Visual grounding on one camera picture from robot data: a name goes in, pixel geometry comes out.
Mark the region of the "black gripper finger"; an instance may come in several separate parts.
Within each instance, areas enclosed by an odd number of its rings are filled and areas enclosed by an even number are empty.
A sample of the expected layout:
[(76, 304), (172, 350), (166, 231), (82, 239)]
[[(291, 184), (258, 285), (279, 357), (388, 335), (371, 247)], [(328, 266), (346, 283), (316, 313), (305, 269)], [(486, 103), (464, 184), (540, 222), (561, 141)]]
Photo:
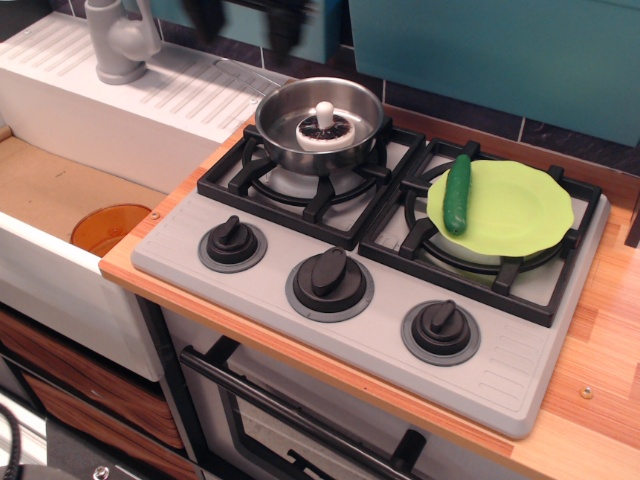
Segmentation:
[(303, 29), (315, 12), (315, 1), (270, 0), (265, 2), (267, 36), (276, 64), (286, 64), (303, 41)]
[(205, 43), (214, 41), (226, 24), (224, 5), (220, 0), (185, 0), (184, 9)]

